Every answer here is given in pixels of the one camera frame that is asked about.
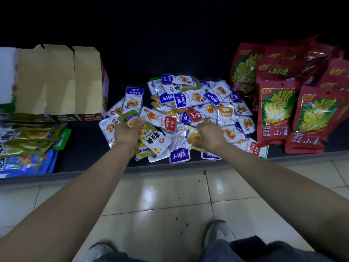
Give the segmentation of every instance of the tiled floor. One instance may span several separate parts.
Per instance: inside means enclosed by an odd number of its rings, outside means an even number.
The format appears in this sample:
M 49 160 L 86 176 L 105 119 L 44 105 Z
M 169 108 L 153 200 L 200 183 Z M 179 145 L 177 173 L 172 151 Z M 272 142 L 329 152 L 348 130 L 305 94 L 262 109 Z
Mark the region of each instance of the tiled floor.
M 349 199 L 349 159 L 288 168 Z M 0 189 L 0 238 L 64 185 Z M 226 220 L 237 238 L 258 235 L 265 242 L 282 240 L 312 250 L 234 169 L 212 165 L 123 176 L 74 261 L 83 261 L 101 239 L 112 240 L 131 257 L 192 261 L 213 219 Z

